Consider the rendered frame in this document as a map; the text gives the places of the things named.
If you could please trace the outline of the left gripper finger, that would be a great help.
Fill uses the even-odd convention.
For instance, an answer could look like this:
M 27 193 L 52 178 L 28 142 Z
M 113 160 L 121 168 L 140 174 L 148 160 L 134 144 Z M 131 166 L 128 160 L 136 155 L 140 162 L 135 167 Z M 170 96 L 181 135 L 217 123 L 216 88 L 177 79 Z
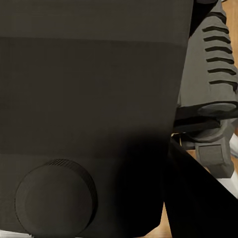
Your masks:
M 172 238 L 238 238 L 238 200 L 172 137 L 164 203 Z

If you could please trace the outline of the digital camera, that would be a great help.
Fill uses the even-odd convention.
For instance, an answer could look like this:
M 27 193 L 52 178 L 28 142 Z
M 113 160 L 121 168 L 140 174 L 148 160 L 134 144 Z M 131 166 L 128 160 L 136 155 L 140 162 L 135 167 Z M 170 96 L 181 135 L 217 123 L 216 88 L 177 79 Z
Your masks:
M 0 230 L 160 225 L 188 40 L 218 0 L 0 0 Z

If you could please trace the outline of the camera tripod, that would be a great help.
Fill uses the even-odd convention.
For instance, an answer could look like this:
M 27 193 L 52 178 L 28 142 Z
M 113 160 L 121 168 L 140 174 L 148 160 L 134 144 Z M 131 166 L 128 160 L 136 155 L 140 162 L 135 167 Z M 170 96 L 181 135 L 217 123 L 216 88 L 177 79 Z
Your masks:
M 188 40 L 171 137 L 238 200 L 238 69 L 226 22 L 218 0 Z

